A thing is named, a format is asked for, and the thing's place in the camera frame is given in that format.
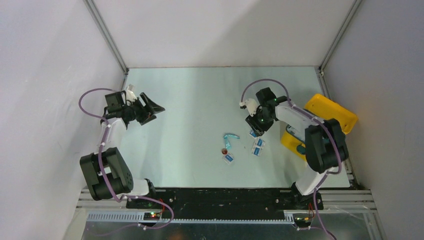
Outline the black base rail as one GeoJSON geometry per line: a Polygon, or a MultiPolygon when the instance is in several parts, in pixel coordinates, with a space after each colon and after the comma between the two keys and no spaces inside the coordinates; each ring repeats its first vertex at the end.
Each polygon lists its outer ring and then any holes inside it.
{"type": "Polygon", "coordinates": [[[127,209],[158,210],[175,220],[283,220],[285,211],[323,210],[320,193],[301,195],[291,188],[156,187],[159,203],[126,202],[127,209]]]}

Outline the teal divided plastic tray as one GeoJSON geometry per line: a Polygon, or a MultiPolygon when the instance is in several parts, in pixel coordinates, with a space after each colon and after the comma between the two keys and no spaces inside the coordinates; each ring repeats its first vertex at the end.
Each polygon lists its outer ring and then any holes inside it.
{"type": "Polygon", "coordinates": [[[300,109],[300,112],[298,112],[290,107],[283,109],[283,111],[281,111],[278,115],[280,121],[293,126],[296,130],[302,133],[303,138],[299,139],[293,137],[285,130],[285,133],[281,138],[281,143],[304,160],[306,160],[305,129],[307,129],[310,125],[319,125],[314,121],[314,119],[320,121],[322,124],[324,123],[324,120],[331,120],[331,118],[322,118],[307,109],[300,109]]]}

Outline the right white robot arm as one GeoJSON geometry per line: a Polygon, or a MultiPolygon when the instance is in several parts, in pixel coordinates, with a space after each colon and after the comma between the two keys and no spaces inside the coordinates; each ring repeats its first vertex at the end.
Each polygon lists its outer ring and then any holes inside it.
{"type": "Polygon", "coordinates": [[[303,175],[294,182],[296,191],[290,196],[295,208],[304,209],[325,176],[342,170],[342,162],[349,158],[346,135],[358,117],[321,94],[314,95],[300,108],[287,95],[277,97],[268,87],[258,91],[255,99],[242,98],[239,106],[247,109],[245,120],[257,137],[278,121],[286,123],[286,133],[297,142],[284,137],[284,145],[303,155],[307,163],[303,175]]]}

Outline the yellow medicine kit box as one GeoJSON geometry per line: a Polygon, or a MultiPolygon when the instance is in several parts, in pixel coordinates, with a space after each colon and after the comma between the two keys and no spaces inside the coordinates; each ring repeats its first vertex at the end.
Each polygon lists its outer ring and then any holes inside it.
{"type": "MultiPolygon", "coordinates": [[[[315,94],[304,105],[304,109],[325,120],[336,119],[344,135],[348,135],[358,121],[356,114],[319,93],[315,94]]],[[[300,140],[286,130],[282,134],[280,141],[284,147],[306,162],[305,154],[301,154],[302,151],[298,151],[298,149],[305,148],[304,143],[301,143],[300,140]]]]}

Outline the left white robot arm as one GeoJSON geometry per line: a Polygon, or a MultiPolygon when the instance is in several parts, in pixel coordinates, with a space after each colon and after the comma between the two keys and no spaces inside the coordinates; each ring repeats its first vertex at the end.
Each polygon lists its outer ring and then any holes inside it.
{"type": "Polygon", "coordinates": [[[105,95],[106,106],[101,115],[82,107],[85,92],[78,100],[83,113],[100,120],[101,137],[97,150],[82,156],[79,164],[91,197],[95,201],[114,199],[138,199],[145,208],[153,208],[158,194],[153,183],[144,178],[134,179],[122,153],[121,142],[131,122],[141,126],[155,120],[165,108],[152,101],[144,92],[136,96],[131,89],[109,90],[105,95]]]}

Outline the white labelled packet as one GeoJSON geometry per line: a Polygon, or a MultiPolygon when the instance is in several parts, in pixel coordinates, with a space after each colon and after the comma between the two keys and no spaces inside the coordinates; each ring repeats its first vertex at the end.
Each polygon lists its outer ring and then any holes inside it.
{"type": "Polygon", "coordinates": [[[290,135],[292,135],[295,138],[298,138],[298,139],[303,138],[302,133],[299,132],[297,129],[295,129],[293,126],[291,126],[289,124],[286,126],[285,130],[286,130],[287,133],[289,133],[290,135]]]}

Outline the twisted teal wrapper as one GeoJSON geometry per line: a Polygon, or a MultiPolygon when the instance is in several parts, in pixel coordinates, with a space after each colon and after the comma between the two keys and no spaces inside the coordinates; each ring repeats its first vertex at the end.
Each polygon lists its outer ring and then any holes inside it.
{"type": "Polygon", "coordinates": [[[237,134],[234,134],[234,133],[225,133],[223,135],[223,140],[224,140],[225,148],[227,150],[230,150],[232,148],[232,145],[230,143],[230,139],[237,139],[237,140],[239,140],[240,137],[237,134]]]}

